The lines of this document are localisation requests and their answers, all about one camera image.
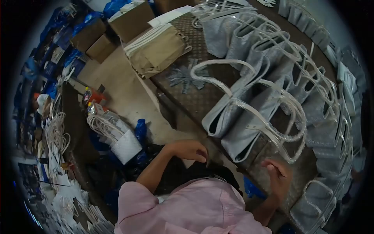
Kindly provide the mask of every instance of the workbench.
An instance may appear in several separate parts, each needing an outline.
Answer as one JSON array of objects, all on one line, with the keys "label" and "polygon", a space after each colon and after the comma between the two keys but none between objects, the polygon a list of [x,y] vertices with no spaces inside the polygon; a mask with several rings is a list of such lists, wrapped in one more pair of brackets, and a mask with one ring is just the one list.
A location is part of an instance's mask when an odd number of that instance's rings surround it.
[{"label": "workbench", "polygon": [[[280,26],[283,31],[287,31],[291,35],[291,41],[297,44],[303,44],[310,51],[312,40],[304,33],[299,31],[298,28],[293,26],[287,19],[278,15],[278,6],[275,8],[268,8],[261,5],[257,1],[250,1],[257,12],[266,16]],[[169,66],[163,72],[151,77],[151,81],[155,86],[161,90],[176,106],[178,106],[187,116],[189,116],[197,125],[201,126],[201,121],[204,116],[215,106],[215,104],[224,95],[223,91],[215,87],[213,84],[206,83],[205,87],[197,90],[194,86],[189,88],[188,94],[182,94],[182,84],[170,87],[167,77],[172,73],[173,67],[186,66],[188,67],[190,59],[198,59],[199,63],[217,59],[215,56],[209,54],[206,50],[204,34],[202,29],[193,28],[191,23],[193,15],[187,13],[179,18],[171,21],[170,23],[185,36],[188,36],[188,43],[192,46],[192,51],[178,58],[172,66]],[[323,54],[319,47],[315,46],[312,59],[315,61],[317,67],[323,66],[326,69],[325,76],[330,80],[336,82],[336,71],[327,57]],[[214,77],[228,87],[232,86],[240,78],[239,72],[229,64],[215,64],[207,67],[210,77]],[[271,123],[281,132],[285,131],[288,123],[289,116],[286,116],[279,108]],[[220,139],[211,138],[220,151],[229,159],[229,155],[223,149]],[[298,146],[296,143],[285,143],[285,147],[289,154],[292,156]],[[270,178],[266,168],[260,166],[264,158],[277,158],[283,160],[282,157],[275,153],[276,149],[273,144],[269,143],[267,139],[261,136],[254,145],[249,157],[241,163],[236,164],[238,170],[246,175],[265,194],[270,194]],[[289,166],[293,170],[293,181],[287,198],[282,203],[280,210],[284,212],[289,218],[289,210],[294,203],[302,195],[303,188],[308,181],[312,180],[317,175],[316,158],[311,148],[305,147],[302,155],[295,164]]]},{"label": "workbench", "polygon": [[91,204],[98,206],[104,217],[114,225],[117,217],[95,190],[86,169],[86,165],[94,164],[100,155],[89,138],[90,128],[79,106],[78,91],[69,83],[65,83],[60,88],[60,92],[62,111],[65,113],[65,133],[70,135],[70,144],[63,154],[64,160],[74,165],[74,177],[81,188],[88,192]]}]

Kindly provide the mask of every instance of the hand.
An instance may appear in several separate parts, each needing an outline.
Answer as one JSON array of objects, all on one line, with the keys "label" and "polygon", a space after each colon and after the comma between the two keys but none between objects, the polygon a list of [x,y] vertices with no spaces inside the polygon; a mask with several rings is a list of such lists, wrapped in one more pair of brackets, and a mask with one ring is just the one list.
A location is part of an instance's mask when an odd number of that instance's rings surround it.
[{"label": "hand", "polygon": [[49,111],[50,111],[50,103],[43,106],[42,120],[47,119],[47,117],[49,116]]},{"label": "hand", "polygon": [[196,140],[178,140],[166,144],[163,149],[170,152],[172,156],[175,155],[180,159],[206,162],[208,158],[206,148]]},{"label": "hand", "polygon": [[261,166],[266,167],[270,176],[270,186],[272,193],[281,203],[288,193],[292,180],[292,170],[282,162],[273,159],[265,159]]}]

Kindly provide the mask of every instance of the floor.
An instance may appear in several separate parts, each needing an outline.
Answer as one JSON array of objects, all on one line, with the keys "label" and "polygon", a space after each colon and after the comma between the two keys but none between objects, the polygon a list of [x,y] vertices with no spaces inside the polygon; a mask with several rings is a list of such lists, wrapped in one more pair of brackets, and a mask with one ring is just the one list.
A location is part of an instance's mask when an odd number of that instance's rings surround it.
[{"label": "floor", "polygon": [[[233,172],[246,198],[243,175],[238,173],[236,166],[207,139],[205,132],[180,112],[176,113],[178,130],[174,130],[164,119],[138,80],[121,47],[118,47],[102,64],[89,60],[78,79],[94,88],[103,85],[104,93],[110,98],[107,107],[124,117],[132,127],[136,126],[138,119],[144,118],[150,132],[148,137],[153,143],[163,145],[181,139],[199,140],[207,147],[212,160],[223,163]],[[75,88],[84,92],[84,87],[78,83],[75,84]],[[186,166],[192,163],[185,161]]]}]

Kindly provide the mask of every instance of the cardboard box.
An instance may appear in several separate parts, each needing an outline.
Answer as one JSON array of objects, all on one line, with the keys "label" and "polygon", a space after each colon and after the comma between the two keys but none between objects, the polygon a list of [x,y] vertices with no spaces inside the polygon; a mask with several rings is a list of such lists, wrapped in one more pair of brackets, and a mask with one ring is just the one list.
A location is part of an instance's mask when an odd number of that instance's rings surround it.
[{"label": "cardboard box", "polygon": [[144,1],[139,6],[123,13],[113,21],[108,21],[110,27],[117,33],[121,39],[128,43],[140,33],[144,32],[151,26],[148,21],[154,18],[148,1]]},{"label": "cardboard box", "polygon": [[53,53],[52,53],[52,58],[50,59],[51,62],[58,64],[60,61],[61,57],[64,55],[65,50],[63,50],[60,46],[57,47]]},{"label": "cardboard box", "polygon": [[195,0],[154,0],[157,11],[160,14],[167,13],[171,10],[183,7],[183,6],[195,6],[197,3]]},{"label": "cardboard box", "polygon": [[86,54],[99,63],[104,60],[116,49],[108,37],[103,34],[87,51]]},{"label": "cardboard box", "polygon": [[96,19],[93,24],[86,26],[75,35],[71,42],[80,52],[85,53],[105,31],[105,24],[101,19]]}]

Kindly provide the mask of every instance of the pink shirt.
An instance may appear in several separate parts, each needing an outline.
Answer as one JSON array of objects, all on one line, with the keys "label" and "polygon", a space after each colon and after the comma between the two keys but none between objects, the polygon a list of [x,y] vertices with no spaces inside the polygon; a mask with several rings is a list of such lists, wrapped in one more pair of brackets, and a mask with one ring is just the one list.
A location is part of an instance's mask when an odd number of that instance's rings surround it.
[{"label": "pink shirt", "polygon": [[243,198],[219,179],[197,179],[176,188],[161,204],[137,182],[122,185],[115,234],[271,234],[245,211]]}]

